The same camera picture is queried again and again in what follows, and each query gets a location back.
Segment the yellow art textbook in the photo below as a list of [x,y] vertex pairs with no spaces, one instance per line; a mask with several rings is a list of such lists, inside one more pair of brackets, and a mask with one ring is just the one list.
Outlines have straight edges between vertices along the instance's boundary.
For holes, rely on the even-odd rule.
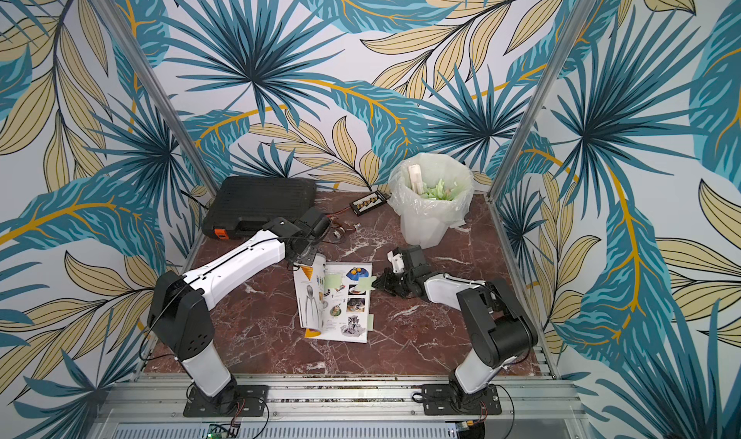
[[[328,274],[341,274],[339,290],[324,290]],[[365,344],[371,292],[355,294],[363,277],[372,275],[371,263],[330,263],[318,254],[312,265],[293,271],[300,327],[306,339]]]

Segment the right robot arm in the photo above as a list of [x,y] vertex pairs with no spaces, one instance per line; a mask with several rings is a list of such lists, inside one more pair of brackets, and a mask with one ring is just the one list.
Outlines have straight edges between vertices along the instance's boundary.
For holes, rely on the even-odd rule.
[[372,280],[373,289],[461,312],[472,346],[451,377],[461,400],[484,392],[501,369],[526,359],[538,343],[535,326],[506,280],[467,280],[435,271],[418,245],[396,248],[388,260],[391,265]]

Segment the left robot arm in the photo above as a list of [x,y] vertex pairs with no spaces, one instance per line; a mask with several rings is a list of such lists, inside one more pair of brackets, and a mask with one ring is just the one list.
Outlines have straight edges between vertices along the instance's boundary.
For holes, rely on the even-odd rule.
[[316,208],[293,222],[276,217],[220,258],[183,275],[168,271],[157,279],[148,327],[181,362],[195,394],[222,410],[237,401],[237,381],[213,343],[210,311],[276,263],[310,265],[330,227],[329,217]]

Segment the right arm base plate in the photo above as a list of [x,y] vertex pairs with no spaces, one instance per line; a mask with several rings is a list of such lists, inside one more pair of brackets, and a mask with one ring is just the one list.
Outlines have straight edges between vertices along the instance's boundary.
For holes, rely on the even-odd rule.
[[413,402],[422,404],[427,416],[492,416],[502,413],[495,387],[466,394],[453,384],[426,384],[412,395]]

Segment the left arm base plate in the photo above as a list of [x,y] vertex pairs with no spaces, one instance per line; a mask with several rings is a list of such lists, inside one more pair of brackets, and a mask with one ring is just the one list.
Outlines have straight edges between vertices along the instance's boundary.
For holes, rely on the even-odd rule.
[[228,385],[211,398],[193,385],[186,394],[185,418],[258,418],[266,413],[267,385]]

